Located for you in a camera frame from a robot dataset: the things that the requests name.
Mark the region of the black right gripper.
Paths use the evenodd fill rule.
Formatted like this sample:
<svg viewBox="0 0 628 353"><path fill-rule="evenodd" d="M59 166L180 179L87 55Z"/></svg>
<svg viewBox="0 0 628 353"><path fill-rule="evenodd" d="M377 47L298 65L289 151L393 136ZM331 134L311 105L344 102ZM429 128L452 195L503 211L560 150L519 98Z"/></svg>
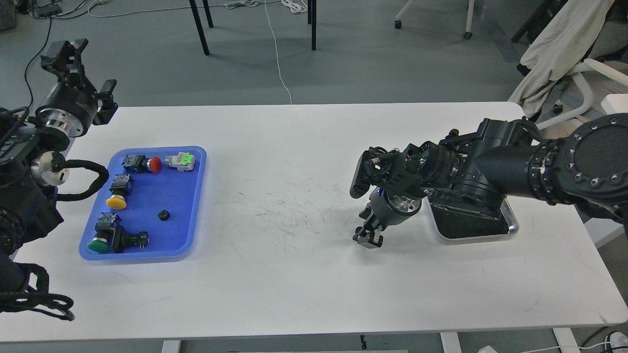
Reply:
<svg viewBox="0 0 628 353"><path fill-rule="evenodd" d="M422 199L415 200L375 189L369 196L369 205L358 215L368 221L368 225L365 223L357 227L352 239L365 248L381 248L384 243L382 232L386 227L403 223L416 215L421 206Z"/></svg>

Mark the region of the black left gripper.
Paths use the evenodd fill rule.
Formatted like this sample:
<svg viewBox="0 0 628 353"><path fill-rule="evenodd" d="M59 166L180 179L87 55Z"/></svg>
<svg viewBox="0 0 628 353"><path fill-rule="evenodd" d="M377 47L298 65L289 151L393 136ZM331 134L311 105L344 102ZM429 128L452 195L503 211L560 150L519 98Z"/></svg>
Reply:
<svg viewBox="0 0 628 353"><path fill-rule="evenodd" d="M91 125L107 125L119 107L113 97L116 79L106 80L100 92L88 80L81 62L87 45L87 38L53 42L40 56L41 68L54 74L57 83L35 116L44 126L59 129L69 138L85 135Z"/></svg>

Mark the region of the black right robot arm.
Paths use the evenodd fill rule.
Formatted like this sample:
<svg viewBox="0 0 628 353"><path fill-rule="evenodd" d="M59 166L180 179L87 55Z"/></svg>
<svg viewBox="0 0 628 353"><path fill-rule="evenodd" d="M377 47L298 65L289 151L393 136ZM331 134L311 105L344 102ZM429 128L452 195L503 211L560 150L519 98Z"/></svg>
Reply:
<svg viewBox="0 0 628 353"><path fill-rule="evenodd" d="M543 138L526 118L485 118L476 132L453 129L439 143L370 147L357 163L350 196L375 190L353 240L381 247L383 231L410 219L423 203L444 239L506 235L516 226L509 195L575 205L588 217L626 227L627 135L625 113L602 116L557 139Z"/></svg>

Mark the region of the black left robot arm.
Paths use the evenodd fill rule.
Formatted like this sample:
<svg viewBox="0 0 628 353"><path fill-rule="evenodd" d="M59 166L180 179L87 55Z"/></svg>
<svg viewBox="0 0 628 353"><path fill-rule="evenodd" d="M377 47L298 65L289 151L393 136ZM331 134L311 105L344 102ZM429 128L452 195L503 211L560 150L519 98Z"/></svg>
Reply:
<svg viewBox="0 0 628 353"><path fill-rule="evenodd" d="M40 239L63 222L57 202L81 201L108 180L103 165L66 159L72 140L106 125L118 109L106 80L97 90L88 80L81 54L85 38L54 42L41 68L57 83L34 113L29 107L1 110L0 235L2 312L37 311L73 320L73 300L49 291L49 273L12 257L25 243Z"/></svg>

